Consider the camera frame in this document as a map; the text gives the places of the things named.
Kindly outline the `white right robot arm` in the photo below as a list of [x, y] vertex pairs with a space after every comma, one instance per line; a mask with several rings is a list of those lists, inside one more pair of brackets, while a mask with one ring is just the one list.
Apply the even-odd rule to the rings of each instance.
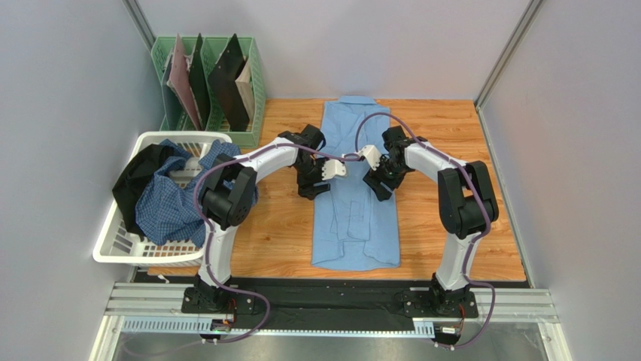
[[409, 138], [401, 126], [390, 127], [382, 138], [386, 153], [371, 144], [358, 151], [370, 167], [363, 180], [377, 200], [390, 199], [413, 171], [437, 185], [439, 218], [447, 236], [427, 305], [434, 314], [452, 314], [471, 300], [472, 260], [478, 243], [499, 215], [488, 167], [482, 161], [464, 162], [449, 156], [424, 138]]

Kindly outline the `light blue long sleeve shirt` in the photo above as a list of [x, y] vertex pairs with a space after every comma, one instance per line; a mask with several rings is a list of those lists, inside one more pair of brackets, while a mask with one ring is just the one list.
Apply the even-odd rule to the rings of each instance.
[[[373, 145], [383, 150], [390, 110], [366, 96], [342, 96], [324, 104], [320, 130], [325, 153], [343, 156]], [[347, 177], [330, 180], [314, 200], [311, 264], [334, 271], [365, 272], [400, 264], [396, 199], [380, 202], [364, 176], [367, 161], [347, 162]]]

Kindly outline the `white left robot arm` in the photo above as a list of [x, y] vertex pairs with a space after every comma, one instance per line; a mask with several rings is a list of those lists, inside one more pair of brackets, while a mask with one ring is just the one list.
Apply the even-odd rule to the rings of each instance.
[[184, 314], [222, 314], [231, 311], [231, 259], [238, 227], [248, 217], [257, 184], [281, 168], [296, 170], [298, 194], [313, 200], [330, 190], [324, 179], [327, 158], [317, 152], [326, 143], [319, 128], [307, 125], [301, 132], [282, 132], [258, 150], [245, 156], [221, 155], [211, 173], [196, 187], [198, 209], [206, 218], [204, 259], [194, 285], [184, 292]]

